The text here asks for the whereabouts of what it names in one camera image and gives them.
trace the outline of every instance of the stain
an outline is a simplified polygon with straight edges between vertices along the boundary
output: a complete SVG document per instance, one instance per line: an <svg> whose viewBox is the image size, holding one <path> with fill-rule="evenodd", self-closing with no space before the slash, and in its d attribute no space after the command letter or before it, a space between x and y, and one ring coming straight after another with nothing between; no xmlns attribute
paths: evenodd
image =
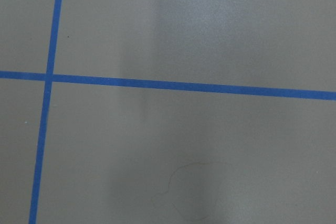
<svg viewBox="0 0 336 224"><path fill-rule="evenodd" d="M171 206L186 221L208 218L217 204L225 165L196 162L178 167L169 177L167 190L151 198L153 206Z"/></svg>

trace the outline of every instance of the floor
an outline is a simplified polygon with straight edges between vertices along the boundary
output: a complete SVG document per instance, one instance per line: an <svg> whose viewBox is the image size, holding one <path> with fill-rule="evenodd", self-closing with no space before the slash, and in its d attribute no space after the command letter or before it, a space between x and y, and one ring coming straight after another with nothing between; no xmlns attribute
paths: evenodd
<svg viewBox="0 0 336 224"><path fill-rule="evenodd" d="M0 223L336 222L336 0L0 13Z"/></svg>

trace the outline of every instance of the blue tape line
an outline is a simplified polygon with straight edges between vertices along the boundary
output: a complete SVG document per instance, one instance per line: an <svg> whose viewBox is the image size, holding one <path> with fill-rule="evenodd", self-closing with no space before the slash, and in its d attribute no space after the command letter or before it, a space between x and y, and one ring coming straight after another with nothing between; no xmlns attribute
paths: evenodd
<svg viewBox="0 0 336 224"><path fill-rule="evenodd" d="M58 35L58 25L59 25L61 4L62 4L62 0L55 0L53 21L51 25L48 63L47 63L47 70L46 70L46 75L45 75L45 86L44 86L43 104L42 104L42 112L41 112L41 119L40 119L40 128L39 128L39 133L38 133L34 182L33 182L33 190L31 193L29 224L36 223L38 196L39 196L39 191L40 191L43 155L44 155L44 147L45 147L45 140L46 140L46 133L47 133L48 112L49 112L50 96L51 96L51 89L52 89L52 75L54 72L55 53L56 53L56 45L57 45L57 35Z"/></svg>
<svg viewBox="0 0 336 224"><path fill-rule="evenodd" d="M120 78L89 77L89 76L70 76L70 75L63 75L63 74L53 75L53 81L81 83L81 84L107 85L107 86L135 87L135 88L262 95L262 96L267 96L267 97L336 100L336 92L330 92L330 91L276 89L276 88L247 87L247 86L230 86L230 85L219 85L219 84L189 83L189 82L134 80L134 79L120 79Z"/></svg>
<svg viewBox="0 0 336 224"><path fill-rule="evenodd" d="M31 80L31 81L45 81L46 75L44 73L0 71L0 78Z"/></svg>

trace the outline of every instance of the gray painted floor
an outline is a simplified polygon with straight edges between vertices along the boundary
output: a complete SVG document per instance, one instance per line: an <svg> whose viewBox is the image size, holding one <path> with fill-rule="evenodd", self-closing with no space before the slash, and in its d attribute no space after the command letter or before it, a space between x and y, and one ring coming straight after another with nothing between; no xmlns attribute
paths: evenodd
<svg viewBox="0 0 336 224"><path fill-rule="evenodd" d="M0 1L44 73L54 0ZM63 0L55 73L336 91L336 0ZM54 83L38 224L336 222L336 103ZM44 83L0 79L0 223L28 223Z"/></svg>

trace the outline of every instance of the blue tape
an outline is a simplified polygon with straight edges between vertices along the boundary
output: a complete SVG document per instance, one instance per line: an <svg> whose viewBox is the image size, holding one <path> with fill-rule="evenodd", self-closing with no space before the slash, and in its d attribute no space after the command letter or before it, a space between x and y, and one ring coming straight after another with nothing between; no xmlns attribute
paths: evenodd
<svg viewBox="0 0 336 224"><path fill-rule="evenodd" d="M45 81L46 75L44 73L0 71L0 78L31 80L31 81Z"/></svg>
<svg viewBox="0 0 336 224"><path fill-rule="evenodd" d="M89 77L89 76L70 76L70 75L63 75L63 74L53 75L53 81L54 82L107 85L107 86L135 87L135 88L262 95L262 96L267 96L267 97L336 100L336 92L330 92L330 91L276 89L276 88L247 87L247 86L230 86L230 85L219 85L219 84L189 83L189 82L134 80L134 79L120 79L120 78Z"/></svg>
<svg viewBox="0 0 336 224"><path fill-rule="evenodd" d="M42 174L43 155L44 155L44 147L45 147L45 140L46 140L46 133L47 133L48 112L49 112L49 106L50 106L51 89L53 86L52 85L52 75L54 72L55 53L56 53L56 45L57 45L57 35L58 35L58 25L59 25L61 4L62 4L62 0L55 0L53 21L51 25L48 63L47 63L47 70L46 70L46 75L45 75L45 86L44 86L43 104L42 104L42 112L41 112L41 119L40 119L40 128L39 128L39 133L38 133L33 190L31 193L31 201L30 201L29 224L36 223L38 196L39 196L39 191L40 191L40 182L41 182L41 174Z"/></svg>

